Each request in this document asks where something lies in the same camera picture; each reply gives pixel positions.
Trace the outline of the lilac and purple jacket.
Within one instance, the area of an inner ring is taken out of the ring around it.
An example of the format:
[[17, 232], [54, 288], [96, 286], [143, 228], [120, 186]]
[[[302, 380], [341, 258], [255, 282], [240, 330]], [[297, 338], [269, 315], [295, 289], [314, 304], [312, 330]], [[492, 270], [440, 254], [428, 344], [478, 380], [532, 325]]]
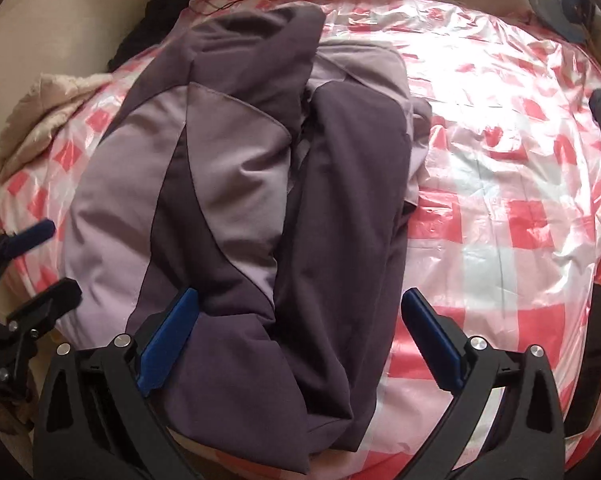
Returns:
[[88, 162], [61, 258], [82, 349], [196, 292], [159, 411], [291, 474], [355, 451], [374, 415], [430, 121], [393, 46], [324, 24], [283, 6], [170, 41]]

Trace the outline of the beige quilted blanket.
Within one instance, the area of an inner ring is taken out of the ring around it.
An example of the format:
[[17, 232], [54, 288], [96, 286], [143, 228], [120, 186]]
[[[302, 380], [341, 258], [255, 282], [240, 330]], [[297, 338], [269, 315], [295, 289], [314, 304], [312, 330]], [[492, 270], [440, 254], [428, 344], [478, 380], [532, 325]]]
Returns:
[[110, 74], [40, 74], [0, 132], [0, 184], [41, 155], [76, 111], [112, 81]]

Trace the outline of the black clothing pile by wall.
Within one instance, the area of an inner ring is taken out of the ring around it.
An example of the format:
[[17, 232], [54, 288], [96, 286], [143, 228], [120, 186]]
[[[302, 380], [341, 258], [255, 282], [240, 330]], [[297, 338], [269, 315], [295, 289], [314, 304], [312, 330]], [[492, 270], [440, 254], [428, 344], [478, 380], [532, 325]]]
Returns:
[[115, 55], [107, 62], [111, 73], [130, 58], [149, 47], [160, 44], [174, 28], [181, 12], [191, 0], [150, 0], [146, 3], [143, 18], [119, 44]]

